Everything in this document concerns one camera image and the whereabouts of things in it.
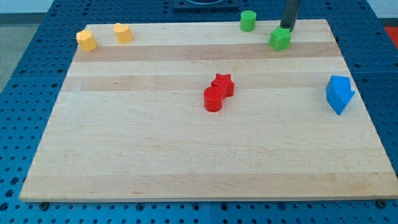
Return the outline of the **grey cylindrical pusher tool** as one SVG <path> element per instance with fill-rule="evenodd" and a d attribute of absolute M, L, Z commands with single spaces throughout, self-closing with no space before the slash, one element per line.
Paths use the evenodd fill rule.
<path fill-rule="evenodd" d="M 288 29 L 290 32 L 294 30 L 295 22 L 299 13 L 301 0 L 286 0 L 285 7 L 280 20 L 280 27 Z"/>

